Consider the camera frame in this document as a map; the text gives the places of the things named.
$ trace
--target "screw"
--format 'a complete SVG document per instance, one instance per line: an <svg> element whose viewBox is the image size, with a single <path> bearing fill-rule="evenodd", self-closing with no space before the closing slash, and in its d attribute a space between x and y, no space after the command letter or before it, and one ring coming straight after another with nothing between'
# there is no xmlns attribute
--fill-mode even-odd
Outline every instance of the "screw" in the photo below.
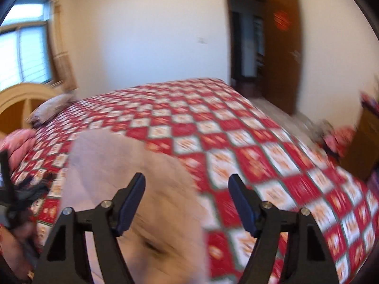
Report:
<svg viewBox="0 0 379 284"><path fill-rule="evenodd" d="M265 209L270 209L272 207L272 203L269 201L262 202L262 207Z"/></svg>
<svg viewBox="0 0 379 284"><path fill-rule="evenodd" d="M71 207L66 207L63 211L62 211L62 213L64 214L64 215L69 215L70 213L72 212L72 208Z"/></svg>
<svg viewBox="0 0 379 284"><path fill-rule="evenodd" d="M300 212L304 215L304 216L309 216L310 215L310 211L308 208L302 208L300 209Z"/></svg>
<svg viewBox="0 0 379 284"><path fill-rule="evenodd" d="M112 201L110 201L110 200L105 200L105 201L101 202L101 207L103 207L103 208L109 208L109 207L111 207L111 205L112 205Z"/></svg>

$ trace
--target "checkered bedspread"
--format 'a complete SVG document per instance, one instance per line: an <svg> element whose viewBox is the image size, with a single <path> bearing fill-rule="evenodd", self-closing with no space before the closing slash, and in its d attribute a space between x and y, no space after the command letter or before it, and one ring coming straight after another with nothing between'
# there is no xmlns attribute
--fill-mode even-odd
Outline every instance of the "checkered bedspread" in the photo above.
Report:
<svg viewBox="0 0 379 284"><path fill-rule="evenodd" d="M146 148L178 157L192 174L208 211L212 283L236 283L255 244L241 226L227 181L237 173L278 208L307 206L323 231L341 283L354 275L378 233L378 199L365 184L335 168L217 79L147 84L79 101L37 132L37 143L14 173L38 183L58 174L46 198L32 206L42 244L58 216L71 143L85 129L145 141ZM277 283L287 235L282 233L270 284Z"/></svg>

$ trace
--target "headboard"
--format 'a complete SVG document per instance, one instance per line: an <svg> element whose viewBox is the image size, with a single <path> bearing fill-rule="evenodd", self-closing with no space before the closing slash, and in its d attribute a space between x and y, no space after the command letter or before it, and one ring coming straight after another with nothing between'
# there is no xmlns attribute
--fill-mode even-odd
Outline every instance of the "headboard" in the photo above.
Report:
<svg viewBox="0 0 379 284"><path fill-rule="evenodd" d="M59 93L48 85L20 83L0 92L0 138L20 128L30 128L25 122L31 112Z"/></svg>

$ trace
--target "tiled floor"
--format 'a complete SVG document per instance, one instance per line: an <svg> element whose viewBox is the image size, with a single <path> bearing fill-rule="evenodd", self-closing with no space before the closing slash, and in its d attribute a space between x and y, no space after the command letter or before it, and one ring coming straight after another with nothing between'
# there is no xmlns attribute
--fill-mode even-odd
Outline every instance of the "tiled floor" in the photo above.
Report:
<svg viewBox="0 0 379 284"><path fill-rule="evenodd" d="M249 99L253 105L272 118L277 124L308 146L314 145L306 123L297 116L289 116L264 98Z"/></svg>

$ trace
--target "red door decoration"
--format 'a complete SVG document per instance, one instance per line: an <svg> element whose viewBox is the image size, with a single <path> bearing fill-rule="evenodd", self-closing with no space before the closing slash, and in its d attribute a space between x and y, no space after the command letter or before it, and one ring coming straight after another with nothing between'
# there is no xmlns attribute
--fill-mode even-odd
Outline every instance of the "red door decoration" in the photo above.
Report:
<svg viewBox="0 0 379 284"><path fill-rule="evenodd" d="M274 21L276 27L281 31L288 31L289 26L291 25L288 14L283 10L279 10L274 13Z"/></svg>

